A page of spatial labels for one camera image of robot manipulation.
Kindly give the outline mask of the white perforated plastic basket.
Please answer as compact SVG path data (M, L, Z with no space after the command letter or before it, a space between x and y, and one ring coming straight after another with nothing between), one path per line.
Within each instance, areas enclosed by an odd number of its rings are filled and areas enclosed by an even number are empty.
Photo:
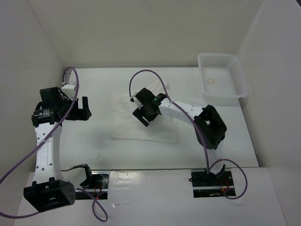
M245 73L237 56L199 54L198 69L204 98L217 101L248 96ZM209 78L214 79L214 84L207 82Z

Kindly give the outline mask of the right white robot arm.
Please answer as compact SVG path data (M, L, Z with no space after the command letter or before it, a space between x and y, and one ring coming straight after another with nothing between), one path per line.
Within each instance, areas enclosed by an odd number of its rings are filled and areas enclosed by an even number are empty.
M195 130L198 142L206 149L207 182L216 185L222 180L225 165L218 162L222 158L219 145L225 139L227 127L212 105L192 106L172 100L164 93L155 96L146 88L132 95L130 101L137 106L133 116L145 127L159 115L170 116L190 124Z

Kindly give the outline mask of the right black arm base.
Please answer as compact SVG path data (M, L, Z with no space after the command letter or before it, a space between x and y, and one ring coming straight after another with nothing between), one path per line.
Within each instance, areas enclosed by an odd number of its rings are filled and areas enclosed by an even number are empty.
M218 175L206 169L192 170L189 181L192 184L194 198L236 196L232 173L223 167Z

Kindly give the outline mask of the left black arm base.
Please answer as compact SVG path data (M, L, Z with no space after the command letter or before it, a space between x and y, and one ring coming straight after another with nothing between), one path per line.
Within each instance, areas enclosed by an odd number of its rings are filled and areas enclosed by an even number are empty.
M108 199L109 172L91 170L87 164L80 164L63 171L65 181L71 182L76 189L76 200L89 200L90 196L83 189L98 200Z

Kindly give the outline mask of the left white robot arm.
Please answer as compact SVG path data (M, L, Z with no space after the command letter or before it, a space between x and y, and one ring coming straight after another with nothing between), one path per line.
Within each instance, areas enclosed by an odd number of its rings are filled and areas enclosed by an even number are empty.
M78 88L74 82L40 90L39 102L32 115L37 138L36 169L32 185L24 188L24 198L38 211L45 212L73 205L77 188L88 188L94 177L87 164L71 167L79 169L64 178L60 169L61 120L87 121L91 117L88 98L78 106Z

